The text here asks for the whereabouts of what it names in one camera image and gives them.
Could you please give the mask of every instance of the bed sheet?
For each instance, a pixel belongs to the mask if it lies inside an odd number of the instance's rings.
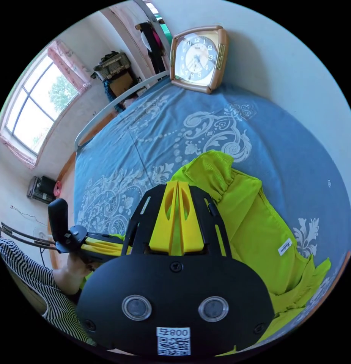
[[[316,265],[327,257],[332,263],[306,309],[264,344],[308,315],[351,247],[351,209],[337,167],[277,105],[228,84],[206,95],[160,81],[80,148],[75,220],[92,232],[124,234],[145,191],[210,149],[230,154],[235,169],[262,181],[300,254],[313,254]]]

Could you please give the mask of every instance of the hand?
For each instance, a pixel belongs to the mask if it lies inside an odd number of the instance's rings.
[[[84,278],[97,269],[99,265],[98,262],[85,264],[77,254],[69,253],[66,268],[69,274]]]

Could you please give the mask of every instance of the alarm clock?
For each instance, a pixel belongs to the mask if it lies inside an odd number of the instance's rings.
[[[172,84],[210,94],[222,82],[227,53],[228,35],[220,25],[177,34],[170,49]]]

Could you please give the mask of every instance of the wall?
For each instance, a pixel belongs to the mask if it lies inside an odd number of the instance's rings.
[[[145,80],[151,76],[149,76],[146,71],[142,70],[139,66],[139,54],[132,54],[130,52],[128,46],[119,36],[113,25],[100,11],[93,13],[88,18],[86,18],[86,20],[88,20],[93,29],[96,30],[97,34],[105,41],[111,50],[126,53],[129,61],[131,62],[132,70],[136,76],[141,77],[142,80]]]
[[[130,58],[132,69],[137,77],[143,76],[136,67],[136,61],[114,30],[110,22],[101,14],[95,13],[65,30],[58,37],[71,49],[83,64],[92,70],[101,58],[112,50],[124,51]],[[100,80],[93,80],[92,87],[78,97],[57,121],[51,136],[41,151],[36,168],[28,170],[16,157],[0,143],[0,159],[7,168],[22,176],[25,186],[32,176],[45,175],[56,179],[74,152],[74,140],[84,126],[107,104],[108,98]]]
[[[1,222],[22,233],[33,235],[34,229],[39,227],[42,231],[47,231],[47,205],[26,197],[28,184],[25,179],[5,166],[0,158],[0,224]],[[38,223],[35,218],[22,216],[18,211],[11,208],[13,205],[22,213],[35,216],[44,225]],[[39,248],[17,242],[18,247],[35,261],[42,264]],[[49,251],[44,250],[44,263],[51,267]]]
[[[108,103],[103,84],[94,80],[92,87],[78,97],[57,121],[34,169],[35,175],[56,179],[74,152],[77,135]]]
[[[227,30],[224,80],[272,100],[309,129],[337,165],[351,205],[351,110],[314,53],[269,18],[228,1],[151,2],[174,35],[212,24]]]

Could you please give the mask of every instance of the fan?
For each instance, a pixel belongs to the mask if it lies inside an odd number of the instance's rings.
[[[35,236],[35,238],[48,240],[48,234],[47,234],[47,231],[45,229],[45,226],[35,227],[34,232],[33,232],[33,236]]]

